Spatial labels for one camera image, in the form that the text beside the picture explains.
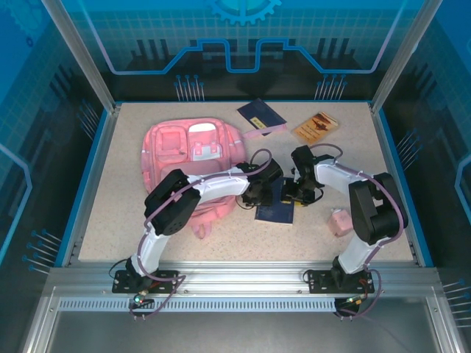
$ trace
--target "book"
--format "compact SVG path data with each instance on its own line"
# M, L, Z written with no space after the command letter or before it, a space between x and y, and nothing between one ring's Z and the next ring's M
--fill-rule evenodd
M327 113L319 112L312 118L294 128L291 133L297 137L301 143L312 145L319 142L327 134L331 133L339 126L336 119Z
M282 202L281 190L285 180L279 178L272 183L273 202L272 206L257 206L255 211L256 221L272 222L276 224L293 224L294 202Z
M286 120L260 98L238 108L237 111L256 129L286 124Z

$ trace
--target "blue book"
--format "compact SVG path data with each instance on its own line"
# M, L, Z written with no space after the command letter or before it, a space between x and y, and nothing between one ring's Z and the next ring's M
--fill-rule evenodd
M255 220L277 224L293 224L294 201L281 201L281 189L287 179L279 178L272 183L272 206L257 206Z
M286 124L286 120L281 118L277 112L260 98L238 108L237 111L256 129Z

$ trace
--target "work surface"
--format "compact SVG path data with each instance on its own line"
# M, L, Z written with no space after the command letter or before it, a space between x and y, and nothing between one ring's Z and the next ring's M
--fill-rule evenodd
M113 139L100 179L91 216L79 253L81 261L115 261L136 251L143 234L146 190L141 175L141 146L152 125L161 121L189 117L215 117L232 124L241 132L253 129L237 109L246 103L132 103L122 104ZM340 127L322 142L335 143L344 150L345 165L377 174L386 170L378 137L367 103L269 103L287 120L288 130L319 111L334 117ZM294 166L290 154L300 146L289 131L246 140L247 156L266 148L291 175ZM335 154L320 147L315 154ZM261 164L266 156L259 154ZM188 228L173 235L162 260L332 260L352 237L335 238L327 227L331 210L350 210L347 197L325 188L323 199L309 207L296 207L293 225L254 221L255 209L237 207L223 219L213 222L213 231L204 240ZM376 260L412 260L404 234L382 249Z

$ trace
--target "pink box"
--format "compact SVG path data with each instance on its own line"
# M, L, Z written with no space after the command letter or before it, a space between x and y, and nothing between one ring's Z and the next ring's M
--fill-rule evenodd
M352 217L343 209L334 210L327 225L330 231L339 238L353 230Z

